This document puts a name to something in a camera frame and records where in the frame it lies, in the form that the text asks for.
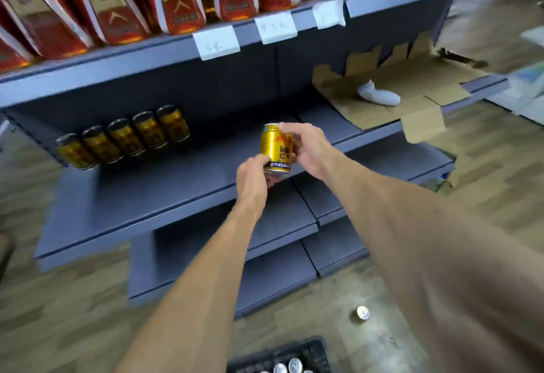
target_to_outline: cardboard box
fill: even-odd
[[[471,96],[460,83],[489,75],[436,53],[432,32],[420,33],[410,51],[408,43],[395,46],[378,67],[380,52],[381,46],[376,46],[371,52],[350,53],[345,76],[329,65],[319,65],[313,70],[312,83],[345,119],[362,130],[400,119],[406,140],[413,144],[445,131],[440,107]],[[400,104],[387,107],[359,97],[357,87],[369,80],[377,89],[400,95]]]

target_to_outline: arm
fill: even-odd
[[[249,240],[267,197],[259,154],[238,169],[238,200],[225,223],[174,283],[116,373],[225,371]]]
[[[346,210],[411,329],[447,372],[544,366],[543,256],[428,190],[376,174],[309,124],[299,163]]]

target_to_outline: gold can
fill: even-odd
[[[143,154],[145,147],[126,118],[119,118],[108,125],[108,132],[123,152],[130,157]]]
[[[132,122],[145,143],[151,148],[158,149],[167,144],[164,130],[155,120],[151,111],[144,111],[134,115],[132,117]]]
[[[187,122],[180,110],[174,105],[165,105],[157,109],[157,116],[172,141],[184,141],[191,135]]]
[[[76,133],[67,133],[58,137],[55,140],[55,146],[62,158],[76,168],[88,170],[98,165],[95,156],[81,142]]]
[[[106,135],[102,125],[87,128],[81,134],[85,144],[104,164],[113,164],[123,158],[123,153],[112,139]]]
[[[261,153],[270,157],[264,172],[286,175],[291,172],[293,135],[283,134],[277,124],[265,124],[261,134]]]

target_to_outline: floor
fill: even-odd
[[[534,0],[483,0],[447,23],[441,43],[508,73],[544,60],[544,50],[519,38],[542,24]],[[465,156],[459,185],[445,196],[544,251],[544,130],[487,102],[448,115],[446,124],[433,143]],[[0,371],[110,372],[155,304],[127,307],[127,246],[37,272],[32,254],[59,169],[19,133],[4,149],[0,232],[14,235],[17,249],[0,285]],[[362,326],[349,318],[361,304],[371,311]],[[231,355],[314,334],[325,338],[337,373],[436,371],[371,258],[236,321]]]

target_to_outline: price tag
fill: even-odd
[[[240,52],[240,44],[232,25],[195,32],[193,38],[202,60]]]
[[[299,34],[291,12],[259,16],[255,18],[255,24],[257,24],[264,45],[294,38]]]
[[[317,29],[330,28],[335,25],[345,26],[344,0],[319,2],[312,7]]]

